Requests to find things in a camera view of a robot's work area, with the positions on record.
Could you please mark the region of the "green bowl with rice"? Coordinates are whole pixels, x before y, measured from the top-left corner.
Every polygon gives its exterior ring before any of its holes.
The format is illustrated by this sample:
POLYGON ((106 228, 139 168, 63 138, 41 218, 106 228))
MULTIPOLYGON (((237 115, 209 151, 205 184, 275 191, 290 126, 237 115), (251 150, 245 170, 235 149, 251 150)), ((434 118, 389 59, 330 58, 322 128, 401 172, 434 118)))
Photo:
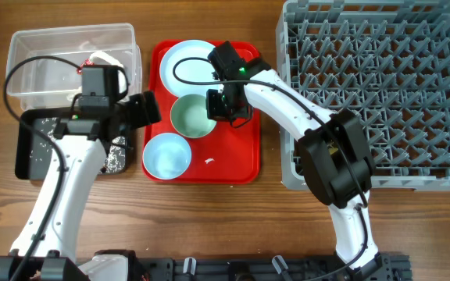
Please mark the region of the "green bowl with rice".
POLYGON ((179 134, 197 139, 207 136, 216 127, 216 121, 209 119, 207 113, 204 96, 187 94, 173 103, 170 121, 179 134))

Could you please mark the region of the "red snack wrapper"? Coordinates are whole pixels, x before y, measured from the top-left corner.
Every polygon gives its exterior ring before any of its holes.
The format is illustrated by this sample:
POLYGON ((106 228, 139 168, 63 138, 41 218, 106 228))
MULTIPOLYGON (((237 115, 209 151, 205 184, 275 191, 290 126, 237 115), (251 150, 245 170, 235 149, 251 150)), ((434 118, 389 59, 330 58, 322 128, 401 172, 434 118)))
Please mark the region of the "red snack wrapper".
POLYGON ((85 66, 93 66, 93 65, 94 65, 94 63, 93 63, 90 59, 84 60, 84 61, 81 63, 81 65, 79 66, 79 68, 77 69, 77 74, 81 75, 82 72, 83 72, 83 68, 84 68, 85 66))

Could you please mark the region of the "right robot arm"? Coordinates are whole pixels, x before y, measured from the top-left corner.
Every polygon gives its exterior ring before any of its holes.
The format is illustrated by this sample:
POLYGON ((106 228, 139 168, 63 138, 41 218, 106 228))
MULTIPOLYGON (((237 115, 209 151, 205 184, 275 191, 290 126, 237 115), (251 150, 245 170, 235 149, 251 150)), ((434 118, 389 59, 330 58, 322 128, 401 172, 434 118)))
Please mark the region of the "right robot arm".
POLYGON ((330 210, 336 254, 354 279, 381 267, 370 229, 368 200, 376 164, 360 118, 348 109, 320 107, 287 85, 261 58, 249 62, 228 41, 207 56, 223 90, 209 90, 209 119, 249 120, 266 113, 296 141, 305 182, 330 210))

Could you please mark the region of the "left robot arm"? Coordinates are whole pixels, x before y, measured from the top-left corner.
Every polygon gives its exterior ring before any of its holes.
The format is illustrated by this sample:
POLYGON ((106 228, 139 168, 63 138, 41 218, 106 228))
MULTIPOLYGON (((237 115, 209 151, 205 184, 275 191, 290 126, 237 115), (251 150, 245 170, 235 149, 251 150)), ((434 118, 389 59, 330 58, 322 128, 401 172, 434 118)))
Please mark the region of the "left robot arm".
POLYGON ((0 280, 142 280, 144 270, 132 250, 104 250, 76 263, 77 234, 91 187, 113 138, 161 120, 151 91, 127 102, 79 94, 57 119, 55 135, 21 126, 49 141, 53 152, 33 211, 6 256, 0 280))

